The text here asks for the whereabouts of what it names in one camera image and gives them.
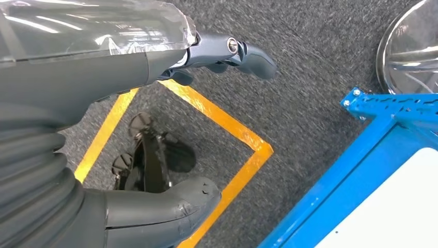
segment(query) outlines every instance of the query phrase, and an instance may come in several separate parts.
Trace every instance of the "yellow tape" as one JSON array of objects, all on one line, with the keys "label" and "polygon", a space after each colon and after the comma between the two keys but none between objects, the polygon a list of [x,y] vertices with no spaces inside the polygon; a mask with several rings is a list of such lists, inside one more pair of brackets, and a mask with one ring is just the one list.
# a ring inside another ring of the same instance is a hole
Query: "yellow tape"
[{"label": "yellow tape", "polygon": [[117,101],[114,103],[98,133],[91,142],[91,145],[88,147],[82,161],[74,172],[74,176],[80,182],[84,182],[106,142],[110,138],[132,99],[134,99],[135,94],[137,94],[137,91],[138,89],[133,89],[129,93],[120,95],[117,98]]},{"label": "yellow tape", "polygon": [[190,238],[178,246],[178,248],[192,248],[195,247],[213,223],[221,216],[245,185],[248,184],[266,160],[268,160],[273,150],[272,147],[257,134],[232,118],[194,89],[181,86],[173,80],[161,81],[160,83],[255,151],[222,191],[222,199],[211,215]]},{"label": "yellow tape", "polygon": [[[255,151],[222,191],[222,199],[211,215],[190,238],[178,246],[178,248],[194,247],[263,166],[266,160],[269,159],[273,150],[257,134],[232,118],[194,89],[188,86],[181,86],[173,80],[160,81],[160,83]],[[138,89],[134,89],[130,93],[119,96],[116,103],[114,103],[113,108],[74,173],[80,182],[85,180],[137,91]]]}]

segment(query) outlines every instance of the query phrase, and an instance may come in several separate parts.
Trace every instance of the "white surface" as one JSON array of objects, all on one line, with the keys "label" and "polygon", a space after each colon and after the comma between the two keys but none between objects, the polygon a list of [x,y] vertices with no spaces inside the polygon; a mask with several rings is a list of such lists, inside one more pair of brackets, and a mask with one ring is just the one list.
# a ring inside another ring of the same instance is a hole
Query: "white surface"
[{"label": "white surface", "polygon": [[415,153],[316,247],[438,247],[438,151]]}]

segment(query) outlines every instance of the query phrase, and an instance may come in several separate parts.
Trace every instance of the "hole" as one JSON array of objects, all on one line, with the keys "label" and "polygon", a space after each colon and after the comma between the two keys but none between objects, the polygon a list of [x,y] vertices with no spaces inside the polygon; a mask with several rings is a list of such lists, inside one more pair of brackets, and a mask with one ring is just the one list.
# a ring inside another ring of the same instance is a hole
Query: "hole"
[{"label": "hole", "polygon": [[433,104],[436,103],[436,102],[438,102],[438,99],[433,100],[433,101],[430,101],[430,102],[425,102],[424,104],[427,104],[427,105],[433,105]]},{"label": "hole", "polygon": [[409,102],[409,101],[412,101],[412,100],[413,100],[412,98],[408,98],[408,99],[399,101],[399,103]]}]

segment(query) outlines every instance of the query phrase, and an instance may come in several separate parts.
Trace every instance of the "blue metal rack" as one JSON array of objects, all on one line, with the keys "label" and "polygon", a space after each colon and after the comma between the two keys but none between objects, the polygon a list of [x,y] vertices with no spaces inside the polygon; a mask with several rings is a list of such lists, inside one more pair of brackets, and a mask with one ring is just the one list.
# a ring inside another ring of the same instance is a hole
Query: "blue metal rack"
[{"label": "blue metal rack", "polygon": [[367,128],[259,245],[315,247],[422,148],[438,150],[438,95],[368,95],[343,106]]}]

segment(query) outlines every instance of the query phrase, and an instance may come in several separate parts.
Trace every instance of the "clear plastic cover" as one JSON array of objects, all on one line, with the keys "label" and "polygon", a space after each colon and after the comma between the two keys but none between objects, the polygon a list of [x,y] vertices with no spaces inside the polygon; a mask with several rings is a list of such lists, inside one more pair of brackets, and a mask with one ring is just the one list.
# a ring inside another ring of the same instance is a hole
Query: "clear plastic cover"
[{"label": "clear plastic cover", "polygon": [[193,20],[173,4],[86,1],[0,0],[0,62],[183,50],[196,41]]},{"label": "clear plastic cover", "polygon": [[390,93],[438,93],[437,27],[436,0],[418,2],[389,27],[377,64]]}]

